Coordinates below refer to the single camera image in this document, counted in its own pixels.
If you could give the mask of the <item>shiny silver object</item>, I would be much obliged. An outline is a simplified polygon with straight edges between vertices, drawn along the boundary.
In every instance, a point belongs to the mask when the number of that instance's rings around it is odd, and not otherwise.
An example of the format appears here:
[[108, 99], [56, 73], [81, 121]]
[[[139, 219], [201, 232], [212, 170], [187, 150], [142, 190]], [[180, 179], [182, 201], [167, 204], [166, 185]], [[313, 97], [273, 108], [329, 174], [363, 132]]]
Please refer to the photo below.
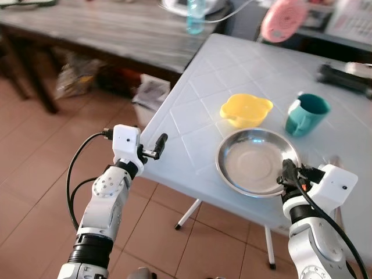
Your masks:
[[346, 63], [344, 72], [358, 77], [372, 79], [372, 64], [369, 63]]

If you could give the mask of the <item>white calendar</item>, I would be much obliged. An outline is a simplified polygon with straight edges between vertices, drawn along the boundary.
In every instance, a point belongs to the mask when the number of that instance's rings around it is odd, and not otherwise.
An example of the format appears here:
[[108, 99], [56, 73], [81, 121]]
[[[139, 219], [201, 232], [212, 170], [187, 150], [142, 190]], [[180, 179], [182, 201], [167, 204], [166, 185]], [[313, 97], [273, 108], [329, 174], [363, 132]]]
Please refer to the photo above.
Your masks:
[[371, 6], [372, 0], [334, 0], [325, 34], [371, 45]]

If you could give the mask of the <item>steel spoon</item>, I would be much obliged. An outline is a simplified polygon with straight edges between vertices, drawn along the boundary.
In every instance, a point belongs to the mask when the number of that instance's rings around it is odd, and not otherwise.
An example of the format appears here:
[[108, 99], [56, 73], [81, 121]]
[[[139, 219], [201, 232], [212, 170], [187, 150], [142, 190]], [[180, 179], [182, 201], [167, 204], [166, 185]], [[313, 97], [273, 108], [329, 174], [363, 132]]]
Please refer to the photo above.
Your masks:
[[[330, 157], [328, 159], [327, 164], [331, 164], [333, 166], [340, 167], [340, 157], [338, 157], [338, 156], [332, 156], [332, 157]], [[335, 208], [334, 220], [337, 223], [337, 225], [340, 226], [340, 228], [342, 230], [345, 229], [345, 226], [344, 226], [344, 223], [343, 223], [343, 218], [342, 218], [342, 208], [341, 207]]]

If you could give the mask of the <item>teal plastic cup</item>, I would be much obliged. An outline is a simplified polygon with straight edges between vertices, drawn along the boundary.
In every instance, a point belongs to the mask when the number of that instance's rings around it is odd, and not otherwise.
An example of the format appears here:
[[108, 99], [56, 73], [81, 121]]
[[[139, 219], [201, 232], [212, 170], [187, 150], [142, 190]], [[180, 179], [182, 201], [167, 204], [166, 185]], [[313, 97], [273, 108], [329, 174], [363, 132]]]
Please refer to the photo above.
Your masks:
[[300, 92], [290, 104], [284, 130], [293, 137], [303, 137], [318, 127], [330, 112], [331, 106], [324, 98]]

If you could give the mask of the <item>pale blue plastic table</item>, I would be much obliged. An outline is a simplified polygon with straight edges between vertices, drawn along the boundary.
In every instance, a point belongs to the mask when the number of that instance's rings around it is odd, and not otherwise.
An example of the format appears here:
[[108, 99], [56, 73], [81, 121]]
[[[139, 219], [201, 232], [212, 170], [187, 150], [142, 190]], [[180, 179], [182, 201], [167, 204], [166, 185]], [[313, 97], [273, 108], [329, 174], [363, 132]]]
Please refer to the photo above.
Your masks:
[[[289, 220], [279, 197], [253, 198], [230, 188], [216, 167], [221, 141], [234, 132], [220, 117], [221, 106], [236, 94], [271, 100], [262, 128], [284, 136], [303, 164], [317, 167], [333, 156], [358, 177], [342, 205], [345, 233], [372, 269], [372, 101], [343, 88], [318, 83], [320, 66], [344, 64], [313, 54], [212, 34], [184, 70], [162, 106], [146, 125], [141, 141], [168, 139], [159, 160], [146, 163], [143, 176], [286, 234]], [[331, 112], [303, 137], [284, 130], [287, 111], [301, 93], [321, 96]]]

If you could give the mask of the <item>crumpled snack bag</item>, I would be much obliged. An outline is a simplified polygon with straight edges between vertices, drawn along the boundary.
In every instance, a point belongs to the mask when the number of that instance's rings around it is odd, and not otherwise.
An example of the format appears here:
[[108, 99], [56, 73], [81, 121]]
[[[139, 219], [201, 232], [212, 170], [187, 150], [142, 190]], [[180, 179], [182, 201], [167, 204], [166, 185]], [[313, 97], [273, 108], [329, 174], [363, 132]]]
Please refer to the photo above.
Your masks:
[[62, 67], [56, 81], [55, 100], [85, 95], [95, 81], [98, 70], [104, 65], [99, 59], [74, 52], [67, 53], [66, 60], [67, 63]]

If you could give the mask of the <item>yellow plastic bowl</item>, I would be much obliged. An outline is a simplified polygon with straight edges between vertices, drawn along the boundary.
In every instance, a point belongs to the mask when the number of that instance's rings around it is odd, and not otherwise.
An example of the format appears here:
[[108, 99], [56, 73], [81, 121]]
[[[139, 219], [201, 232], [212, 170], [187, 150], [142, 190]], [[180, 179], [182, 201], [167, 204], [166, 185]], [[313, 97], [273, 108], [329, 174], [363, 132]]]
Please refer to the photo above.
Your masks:
[[258, 127], [273, 109], [272, 101], [259, 96], [232, 95], [220, 108], [220, 116], [235, 128]]

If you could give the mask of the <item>pink round fan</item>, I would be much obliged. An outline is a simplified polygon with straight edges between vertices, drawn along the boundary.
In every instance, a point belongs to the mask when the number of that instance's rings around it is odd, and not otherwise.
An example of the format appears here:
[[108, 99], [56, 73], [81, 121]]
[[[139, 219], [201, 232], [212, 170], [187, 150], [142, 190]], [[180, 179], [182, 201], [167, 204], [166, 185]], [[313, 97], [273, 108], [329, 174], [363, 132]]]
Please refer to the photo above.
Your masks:
[[261, 37], [273, 43], [286, 41], [302, 26], [308, 11], [305, 0], [276, 0], [262, 21]]

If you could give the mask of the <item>grey wooden table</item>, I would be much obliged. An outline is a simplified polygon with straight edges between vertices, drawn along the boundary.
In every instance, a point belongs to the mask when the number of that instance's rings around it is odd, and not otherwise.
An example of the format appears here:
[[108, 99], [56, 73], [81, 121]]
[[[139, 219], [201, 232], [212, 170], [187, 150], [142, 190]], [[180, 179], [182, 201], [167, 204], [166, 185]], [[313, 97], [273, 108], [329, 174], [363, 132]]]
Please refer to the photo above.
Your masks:
[[189, 34], [186, 19], [162, 8], [160, 0], [58, 0], [51, 7], [0, 9], [0, 35], [35, 96], [54, 114], [58, 107], [28, 55], [30, 43], [64, 48], [175, 85], [207, 37], [223, 32], [223, 17], [233, 8], [226, 3], [208, 16], [201, 33]]

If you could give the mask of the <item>clear plastic water bottle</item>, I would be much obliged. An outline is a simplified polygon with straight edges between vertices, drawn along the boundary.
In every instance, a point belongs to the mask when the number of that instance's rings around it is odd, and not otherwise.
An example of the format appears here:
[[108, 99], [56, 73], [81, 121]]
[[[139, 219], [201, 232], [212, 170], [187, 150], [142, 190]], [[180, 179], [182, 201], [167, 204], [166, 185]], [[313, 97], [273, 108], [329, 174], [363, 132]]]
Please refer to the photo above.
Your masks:
[[187, 32], [201, 34], [205, 26], [206, 0], [187, 0]]

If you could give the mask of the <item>white appliance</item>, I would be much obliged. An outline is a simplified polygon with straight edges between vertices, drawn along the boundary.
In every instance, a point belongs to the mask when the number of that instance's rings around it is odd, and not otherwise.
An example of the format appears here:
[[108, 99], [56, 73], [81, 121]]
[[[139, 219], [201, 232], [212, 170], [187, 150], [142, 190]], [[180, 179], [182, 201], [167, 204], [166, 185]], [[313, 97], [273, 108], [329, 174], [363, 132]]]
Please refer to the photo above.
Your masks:
[[[205, 16], [210, 16], [223, 10], [229, 3], [229, 0], [204, 0], [203, 13]], [[187, 17], [188, 16], [188, 0], [161, 0], [160, 5], [170, 13]]]

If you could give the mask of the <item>round steel plate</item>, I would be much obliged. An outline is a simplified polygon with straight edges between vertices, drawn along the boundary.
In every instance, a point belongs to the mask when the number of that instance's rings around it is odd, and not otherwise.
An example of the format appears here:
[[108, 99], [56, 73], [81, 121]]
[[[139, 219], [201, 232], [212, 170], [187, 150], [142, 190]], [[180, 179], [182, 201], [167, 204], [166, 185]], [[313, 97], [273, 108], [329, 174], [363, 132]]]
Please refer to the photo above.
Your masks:
[[243, 128], [221, 141], [216, 167], [234, 191], [262, 198], [284, 191], [277, 178], [287, 159], [301, 164], [295, 147], [286, 138], [265, 128]]

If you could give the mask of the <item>black oblong object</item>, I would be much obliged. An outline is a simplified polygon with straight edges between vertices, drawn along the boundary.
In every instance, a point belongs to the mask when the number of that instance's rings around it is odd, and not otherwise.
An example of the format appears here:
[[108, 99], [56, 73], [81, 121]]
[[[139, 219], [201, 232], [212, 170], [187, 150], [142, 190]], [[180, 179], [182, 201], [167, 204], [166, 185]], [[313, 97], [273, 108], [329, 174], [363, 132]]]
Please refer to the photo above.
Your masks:
[[340, 86], [351, 90], [359, 95], [372, 99], [372, 79], [356, 76], [340, 69], [335, 69], [329, 64], [323, 64], [318, 68], [316, 81], [324, 84]]

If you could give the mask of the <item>white plastic bag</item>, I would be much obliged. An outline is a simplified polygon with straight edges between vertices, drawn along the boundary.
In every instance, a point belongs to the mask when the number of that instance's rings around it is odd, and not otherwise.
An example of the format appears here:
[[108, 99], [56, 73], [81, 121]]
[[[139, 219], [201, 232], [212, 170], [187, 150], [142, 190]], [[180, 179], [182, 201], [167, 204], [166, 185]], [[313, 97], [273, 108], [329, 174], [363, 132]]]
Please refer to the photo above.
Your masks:
[[147, 74], [140, 74], [140, 80], [132, 104], [139, 127], [145, 128], [168, 97], [171, 87], [170, 82]]

